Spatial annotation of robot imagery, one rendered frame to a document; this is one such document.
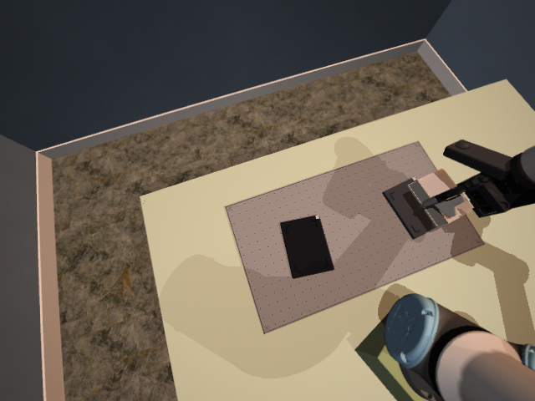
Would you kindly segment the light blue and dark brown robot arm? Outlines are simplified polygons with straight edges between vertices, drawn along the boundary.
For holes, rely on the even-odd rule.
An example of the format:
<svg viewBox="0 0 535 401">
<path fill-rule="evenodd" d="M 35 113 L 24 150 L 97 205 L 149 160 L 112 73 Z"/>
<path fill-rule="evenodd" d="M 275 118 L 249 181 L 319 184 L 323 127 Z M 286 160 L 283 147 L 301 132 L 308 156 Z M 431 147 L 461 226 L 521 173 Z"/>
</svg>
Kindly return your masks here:
<svg viewBox="0 0 535 401">
<path fill-rule="evenodd" d="M 510 173 L 512 157 L 466 140 L 443 155 L 497 180 Z M 428 401 L 535 401 L 535 346 L 509 343 L 416 293 L 400 298 L 385 321 L 390 356 Z"/>
</svg>

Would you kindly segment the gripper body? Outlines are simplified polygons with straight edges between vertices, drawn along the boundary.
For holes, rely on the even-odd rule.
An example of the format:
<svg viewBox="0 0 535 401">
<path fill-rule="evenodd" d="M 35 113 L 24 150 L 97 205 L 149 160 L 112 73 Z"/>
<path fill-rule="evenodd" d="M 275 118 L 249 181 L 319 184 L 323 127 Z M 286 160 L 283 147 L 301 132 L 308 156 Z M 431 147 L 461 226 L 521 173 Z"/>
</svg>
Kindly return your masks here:
<svg viewBox="0 0 535 401">
<path fill-rule="evenodd" d="M 535 183 L 522 172 L 520 166 L 522 153 L 512 157 L 510 173 L 503 180 L 479 173 L 459 183 L 462 185 L 470 181 L 473 184 L 465 189 L 465 194 L 475 207 L 472 209 L 479 218 L 535 204 Z"/>
</svg>

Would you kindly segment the brown rectangular base plate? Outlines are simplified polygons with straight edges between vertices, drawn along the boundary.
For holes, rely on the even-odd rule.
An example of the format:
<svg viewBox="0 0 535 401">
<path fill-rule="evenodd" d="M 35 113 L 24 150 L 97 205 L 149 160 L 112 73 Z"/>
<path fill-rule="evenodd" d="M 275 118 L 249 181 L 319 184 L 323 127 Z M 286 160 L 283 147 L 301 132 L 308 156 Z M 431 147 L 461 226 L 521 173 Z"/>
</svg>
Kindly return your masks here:
<svg viewBox="0 0 535 401">
<path fill-rule="evenodd" d="M 485 245 L 467 215 L 412 239 L 382 194 L 436 170 L 416 141 L 225 206 L 263 334 Z M 293 279 L 280 223 L 316 215 L 334 270 Z"/>
</svg>

